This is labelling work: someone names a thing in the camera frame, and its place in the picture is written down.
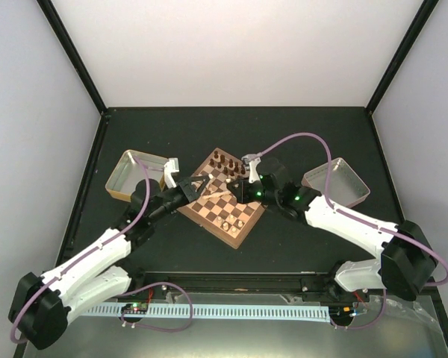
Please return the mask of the light wooden king piece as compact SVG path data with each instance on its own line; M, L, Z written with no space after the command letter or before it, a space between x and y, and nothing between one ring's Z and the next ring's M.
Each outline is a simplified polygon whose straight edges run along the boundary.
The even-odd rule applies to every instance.
M227 191L223 191L223 192L213 192L211 194L208 195L203 195L202 198L204 200L210 200L211 198L220 198L222 196L225 195L230 195L231 193L227 190Z

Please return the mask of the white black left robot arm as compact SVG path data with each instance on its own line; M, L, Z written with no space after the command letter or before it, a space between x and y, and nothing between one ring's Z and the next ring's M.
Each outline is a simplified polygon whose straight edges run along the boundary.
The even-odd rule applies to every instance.
M40 275L28 273L17 285L8 319L10 340L42 350L55 343L88 309L109 298L136 298L151 286L128 255L155 232L158 220L197 201L210 178L183 178L152 194L156 183L141 180L122 216L80 253Z

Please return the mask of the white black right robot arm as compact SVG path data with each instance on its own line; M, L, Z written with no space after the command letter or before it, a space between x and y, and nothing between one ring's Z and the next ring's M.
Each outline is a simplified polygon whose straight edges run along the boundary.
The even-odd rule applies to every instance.
M343 300L357 290L386 289L413 301L428 283L438 261L418 224L384 222L327 201L320 191L294 183L275 158L256 158L247 168L247 178L226 184L238 203L267 205L291 221L332 233L372 255L370 260L336 265L333 277L324 283L332 300Z

